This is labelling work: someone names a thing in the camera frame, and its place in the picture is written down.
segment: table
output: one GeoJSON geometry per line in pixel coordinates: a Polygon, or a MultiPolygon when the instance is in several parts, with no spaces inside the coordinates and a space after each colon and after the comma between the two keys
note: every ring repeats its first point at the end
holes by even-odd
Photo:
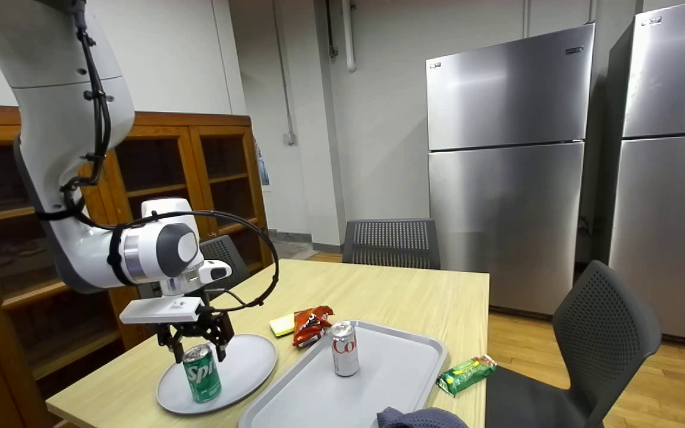
{"type": "MultiPolygon", "coordinates": [[[[235,288],[238,296],[259,296],[271,266],[235,288]]],[[[295,309],[328,304],[335,320],[359,320],[389,329],[440,340],[448,367],[484,354],[489,348],[489,273],[391,269],[328,263],[280,263],[276,294],[264,307],[234,314],[238,333],[271,339],[269,322],[295,309]]],[[[47,410],[75,425],[238,425],[251,403],[286,373],[301,357],[293,339],[273,340],[279,365],[271,378],[248,401],[205,417],[175,417],[157,406],[156,390],[175,354],[156,339],[125,352],[114,361],[47,401],[47,410]]],[[[469,425],[486,421],[486,384],[450,397],[433,389],[425,406],[459,414],[469,425]]]]}

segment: black chair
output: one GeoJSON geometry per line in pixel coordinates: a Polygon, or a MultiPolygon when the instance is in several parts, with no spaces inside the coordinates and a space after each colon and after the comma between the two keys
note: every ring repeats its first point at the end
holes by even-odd
{"type": "Polygon", "coordinates": [[[440,269],[431,219],[358,219],[346,226],[346,265],[440,269]]]}
{"type": "Polygon", "coordinates": [[[582,271],[560,304],[555,333],[571,389],[560,390],[498,370],[489,378],[486,425],[603,425],[612,404],[661,343],[651,309],[600,263],[582,271]]]}
{"type": "Polygon", "coordinates": [[[228,235],[217,235],[213,240],[201,244],[201,252],[205,259],[221,259],[230,266],[228,279],[214,280],[213,285],[205,288],[205,296],[210,301],[251,279],[251,269],[228,235]]]}

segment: refrigerator door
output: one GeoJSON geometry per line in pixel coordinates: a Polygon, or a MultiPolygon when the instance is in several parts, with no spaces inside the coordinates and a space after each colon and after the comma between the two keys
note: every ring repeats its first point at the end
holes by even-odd
{"type": "Polygon", "coordinates": [[[440,265],[490,271],[490,304],[555,314],[571,290],[582,144],[431,153],[440,265]]]}
{"type": "Polygon", "coordinates": [[[431,151],[586,135],[594,26],[425,63],[431,151]]]}
{"type": "Polygon", "coordinates": [[[626,139],[685,133],[685,6],[636,18],[626,139]]]}
{"type": "Polygon", "coordinates": [[[623,144],[609,265],[685,339],[685,139],[623,144]]]}

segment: floor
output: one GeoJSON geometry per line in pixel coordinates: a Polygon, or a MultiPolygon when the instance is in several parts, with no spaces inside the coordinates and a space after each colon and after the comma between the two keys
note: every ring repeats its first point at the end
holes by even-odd
{"type": "MultiPolygon", "coordinates": [[[[340,263],[340,254],[315,252],[302,259],[340,263]]],[[[568,385],[549,322],[490,314],[489,352],[506,370],[560,389],[568,385]]],[[[685,428],[685,345],[663,343],[613,404],[604,425],[685,428]]]]}

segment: soda can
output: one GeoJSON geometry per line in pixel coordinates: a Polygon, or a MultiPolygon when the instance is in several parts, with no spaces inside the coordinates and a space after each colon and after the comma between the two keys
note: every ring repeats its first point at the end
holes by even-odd
{"type": "Polygon", "coordinates": [[[210,403],[221,393],[221,378],[210,345],[201,345],[182,359],[195,403],[210,403]]]}
{"type": "Polygon", "coordinates": [[[335,365],[335,376],[351,378],[354,376],[361,365],[359,365],[359,340],[358,340],[358,323],[343,322],[332,329],[333,336],[333,365],[335,365]]]}

